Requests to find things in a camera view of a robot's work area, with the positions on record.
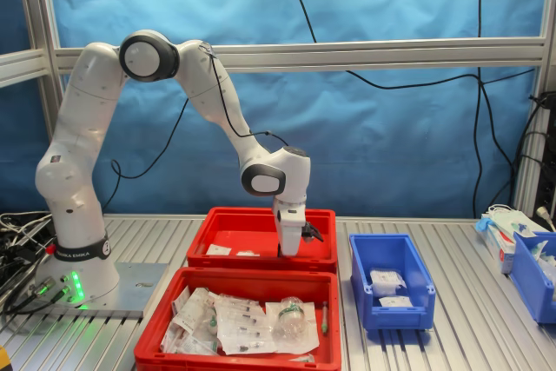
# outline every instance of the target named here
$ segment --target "green led light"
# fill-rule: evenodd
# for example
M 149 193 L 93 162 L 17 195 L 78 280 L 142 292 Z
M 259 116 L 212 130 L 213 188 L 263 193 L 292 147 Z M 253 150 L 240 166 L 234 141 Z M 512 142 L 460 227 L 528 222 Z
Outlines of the green led light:
M 71 277 L 73 278 L 73 284 L 76 288 L 77 296 L 78 296 L 78 299 L 74 301 L 81 301 L 85 298 L 85 293 L 82 290 L 81 282 L 79 281 L 79 275 L 75 271 L 72 271 Z

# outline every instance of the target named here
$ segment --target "red plastic crate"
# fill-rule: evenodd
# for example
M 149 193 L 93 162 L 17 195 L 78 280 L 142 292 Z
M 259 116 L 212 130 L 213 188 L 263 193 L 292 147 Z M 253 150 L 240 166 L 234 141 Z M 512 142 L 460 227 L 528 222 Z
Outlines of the red plastic crate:
M 188 265 L 206 268 L 279 269 L 336 272 L 336 220 L 332 210 L 307 209 L 305 216 L 324 242 L 300 242 L 295 257 L 278 257 L 278 233 L 271 209 L 213 208 L 188 251 Z M 206 255 L 211 243 L 232 248 L 229 255 Z M 260 256 L 236 255 L 251 250 Z
M 206 287 L 220 294 L 249 299 L 280 301 L 294 295 L 306 302 L 314 302 L 319 347 L 310 354 L 314 363 L 292 362 L 294 354 L 257 354 L 203 356 L 191 354 L 163 354 L 160 343 L 172 319 L 171 302 L 189 286 L 191 292 Z M 328 332 L 321 332 L 322 303 L 328 301 Z M 338 282 L 336 275 L 321 272 L 256 271 L 223 268 L 182 268 L 176 271 L 149 324 L 135 348 L 138 371 L 287 371 L 318 369 L 340 371 L 341 343 L 338 317 Z

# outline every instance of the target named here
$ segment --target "metal work surface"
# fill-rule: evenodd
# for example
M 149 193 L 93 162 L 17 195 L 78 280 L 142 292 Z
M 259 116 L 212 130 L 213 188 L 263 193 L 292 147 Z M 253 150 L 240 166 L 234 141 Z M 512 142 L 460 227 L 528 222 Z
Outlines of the metal work surface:
M 130 370 L 135 346 L 201 226 L 200 215 L 109 215 L 107 230 L 119 262 L 167 262 L 155 302 L 143 321 L 80 316 L 17 317 L 0 332 L 14 369 Z M 470 221 L 339 218 L 342 367 L 344 370 L 556 369 L 556 327 L 531 319 L 511 280 Z M 409 233 L 437 289 L 430 331 L 360 327 L 349 277 L 351 233 Z
M 84 310 L 88 310 L 90 315 L 96 317 L 136 319 L 143 317 L 154 302 L 153 294 L 160 290 L 164 291 L 159 284 L 166 274 L 168 264 L 116 262 L 115 266 L 120 281 L 107 295 L 86 301 L 81 308 L 52 307 L 46 308 L 44 312 L 79 316 Z

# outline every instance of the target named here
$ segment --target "black ring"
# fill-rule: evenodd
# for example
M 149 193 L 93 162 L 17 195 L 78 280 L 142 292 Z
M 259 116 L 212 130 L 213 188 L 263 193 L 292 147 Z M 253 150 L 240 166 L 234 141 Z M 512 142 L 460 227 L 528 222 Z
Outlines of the black ring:
M 158 53 L 160 63 L 158 64 L 156 71 L 150 76 L 138 76 L 131 71 L 125 63 L 125 52 L 134 43 L 147 43 Z M 123 40 L 123 43 L 120 46 L 119 59 L 120 65 L 122 65 L 122 69 L 125 71 L 125 74 L 139 82 L 155 82 L 157 80 L 172 78 L 175 76 L 175 73 L 180 66 L 180 57 L 177 53 L 176 47 L 155 35 L 131 34 Z

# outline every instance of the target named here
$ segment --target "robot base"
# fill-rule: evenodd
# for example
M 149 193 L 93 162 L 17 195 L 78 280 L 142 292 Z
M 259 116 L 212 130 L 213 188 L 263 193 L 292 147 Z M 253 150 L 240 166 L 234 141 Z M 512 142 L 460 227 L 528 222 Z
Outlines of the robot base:
M 86 312 L 97 317 L 143 318 L 168 264 L 115 262 L 114 265 L 120 281 L 106 295 L 86 301 L 79 308 L 54 305 L 41 313 L 83 315 Z

